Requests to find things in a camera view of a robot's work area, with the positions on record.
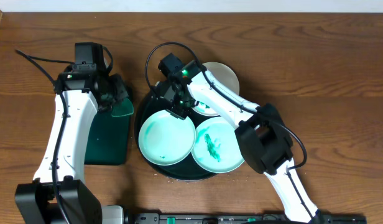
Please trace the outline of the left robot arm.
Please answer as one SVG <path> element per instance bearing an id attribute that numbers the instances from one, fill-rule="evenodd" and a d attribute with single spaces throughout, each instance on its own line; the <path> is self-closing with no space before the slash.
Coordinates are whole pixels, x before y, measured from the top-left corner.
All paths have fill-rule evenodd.
<path id="1" fill-rule="evenodd" d="M 55 117 L 44 158 L 29 184 L 19 184 L 15 203 L 26 223 L 125 223 L 120 205 L 103 206 L 85 185 L 88 137 L 104 90 L 73 86 L 74 75 L 54 85 Z"/>

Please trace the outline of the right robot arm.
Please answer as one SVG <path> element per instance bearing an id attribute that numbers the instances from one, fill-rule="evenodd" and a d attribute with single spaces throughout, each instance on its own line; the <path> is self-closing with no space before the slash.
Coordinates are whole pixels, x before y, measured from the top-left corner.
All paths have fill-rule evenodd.
<path id="1" fill-rule="evenodd" d="M 214 109 L 233 128 L 242 157 L 259 174 L 264 174 L 293 222 L 318 223 L 319 209 L 304 189 L 291 147 L 300 139 L 284 125 L 270 104 L 259 106 L 227 88 L 207 69 L 163 71 L 173 95 L 170 113 L 184 118 L 187 109 L 199 101 Z"/>

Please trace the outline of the green sponge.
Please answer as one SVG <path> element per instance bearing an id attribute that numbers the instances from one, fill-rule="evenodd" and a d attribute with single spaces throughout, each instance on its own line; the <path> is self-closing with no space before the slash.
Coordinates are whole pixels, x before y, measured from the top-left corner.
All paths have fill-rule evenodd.
<path id="1" fill-rule="evenodd" d="M 118 101 L 112 106 L 111 116 L 115 118 L 130 116 L 134 114 L 134 107 L 129 98 Z"/>

